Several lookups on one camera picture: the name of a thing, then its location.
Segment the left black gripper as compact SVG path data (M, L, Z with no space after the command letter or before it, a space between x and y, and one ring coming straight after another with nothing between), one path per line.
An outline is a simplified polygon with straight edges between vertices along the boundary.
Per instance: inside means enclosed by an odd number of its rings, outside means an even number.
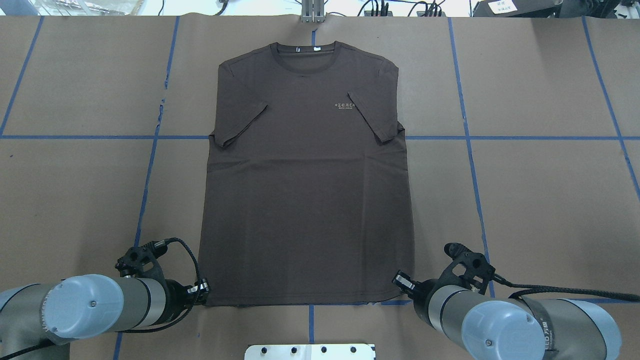
M203 306L207 302L210 285L207 280L196 281L193 285L183 285L181 300L184 306Z

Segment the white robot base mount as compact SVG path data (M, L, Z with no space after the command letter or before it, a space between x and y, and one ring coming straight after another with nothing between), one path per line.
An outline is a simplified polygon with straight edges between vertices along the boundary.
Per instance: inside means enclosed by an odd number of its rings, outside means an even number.
M254 344L247 347L245 360L376 360L373 344Z

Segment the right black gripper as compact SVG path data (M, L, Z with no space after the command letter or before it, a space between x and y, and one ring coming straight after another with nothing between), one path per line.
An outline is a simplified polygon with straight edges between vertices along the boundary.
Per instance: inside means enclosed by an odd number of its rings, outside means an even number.
M425 303L432 292L432 281L413 281L409 275L398 269L391 281L401 292L414 301L414 303Z

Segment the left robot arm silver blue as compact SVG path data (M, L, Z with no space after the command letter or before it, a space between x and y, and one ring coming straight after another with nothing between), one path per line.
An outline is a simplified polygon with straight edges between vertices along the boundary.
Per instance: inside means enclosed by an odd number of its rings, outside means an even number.
M147 334L182 321L210 294L205 279L89 274L1 292L1 358L68 360L71 342L107 333Z

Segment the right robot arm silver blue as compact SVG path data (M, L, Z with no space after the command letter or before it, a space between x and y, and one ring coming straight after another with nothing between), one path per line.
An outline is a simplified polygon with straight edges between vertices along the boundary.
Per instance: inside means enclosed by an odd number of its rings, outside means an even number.
M496 300L436 279L414 281L402 271L392 282L421 321L474 360L617 360L621 354L617 322L589 301Z

